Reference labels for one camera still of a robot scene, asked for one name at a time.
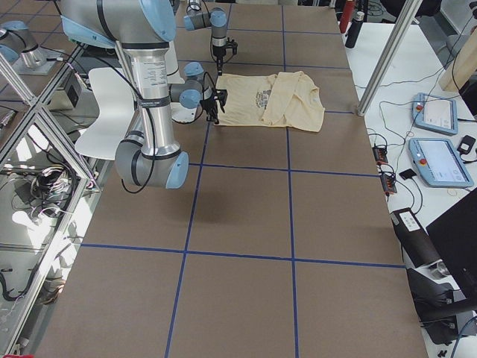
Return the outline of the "idle grey robot base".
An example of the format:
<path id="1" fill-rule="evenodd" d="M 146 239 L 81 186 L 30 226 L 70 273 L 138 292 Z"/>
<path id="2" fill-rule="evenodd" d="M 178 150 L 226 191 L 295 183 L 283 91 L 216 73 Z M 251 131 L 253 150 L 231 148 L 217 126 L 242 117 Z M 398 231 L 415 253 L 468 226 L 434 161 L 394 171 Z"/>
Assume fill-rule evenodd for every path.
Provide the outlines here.
<path id="1" fill-rule="evenodd" d="M 56 61 L 19 20 L 1 23 L 1 54 L 19 75 L 47 75 Z"/>

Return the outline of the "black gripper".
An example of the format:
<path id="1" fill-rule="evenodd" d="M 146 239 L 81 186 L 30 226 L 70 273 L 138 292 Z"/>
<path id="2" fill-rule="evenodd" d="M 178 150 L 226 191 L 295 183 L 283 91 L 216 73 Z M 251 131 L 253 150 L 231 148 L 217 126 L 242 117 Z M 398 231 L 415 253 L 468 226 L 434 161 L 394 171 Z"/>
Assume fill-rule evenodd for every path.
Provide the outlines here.
<path id="1" fill-rule="evenodd" d="M 227 45 L 212 46 L 212 56 L 214 58 L 214 61 L 217 63 L 218 75 L 223 75 L 223 65 L 224 65 L 223 62 L 224 62 L 224 57 L 226 54 L 227 54 Z"/>
<path id="2" fill-rule="evenodd" d="M 203 97 L 200 100 L 202 109 L 206 112 L 206 120 L 212 122 L 214 125 L 219 125 L 218 118 L 218 102 L 214 100 L 214 89 L 207 87 L 203 92 Z"/>

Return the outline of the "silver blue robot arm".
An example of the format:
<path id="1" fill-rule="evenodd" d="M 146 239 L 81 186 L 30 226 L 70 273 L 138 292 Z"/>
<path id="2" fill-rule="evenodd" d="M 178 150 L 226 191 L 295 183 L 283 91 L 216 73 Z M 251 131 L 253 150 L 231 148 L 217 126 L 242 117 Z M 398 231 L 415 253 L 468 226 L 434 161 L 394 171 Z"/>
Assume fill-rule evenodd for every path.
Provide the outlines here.
<path id="1" fill-rule="evenodd" d="M 189 155 L 174 137 L 171 105 L 200 107 L 210 122 L 227 101 L 199 63 L 186 66 L 186 81 L 168 82 L 166 54 L 176 36 L 170 1 L 62 1 L 63 30 L 77 43 L 121 49 L 131 69 L 126 81 L 136 96 L 140 127 L 129 131 L 116 149 L 116 170 L 124 185 L 178 189 L 186 180 Z"/>
<path id="2" fill-rule="evenodd" d="M 227 15 L 219 7 L 214 7 L 211 10 L 206 5 L 204 7 L 205 10 L 202 10 L 201 1 L 187 1 L 183 24 L 187 31 L 210 28 L 211 57 L 215 62 L 218 76 L 221 76 L 223 74 L 224 58 L 229 48 Z"/>

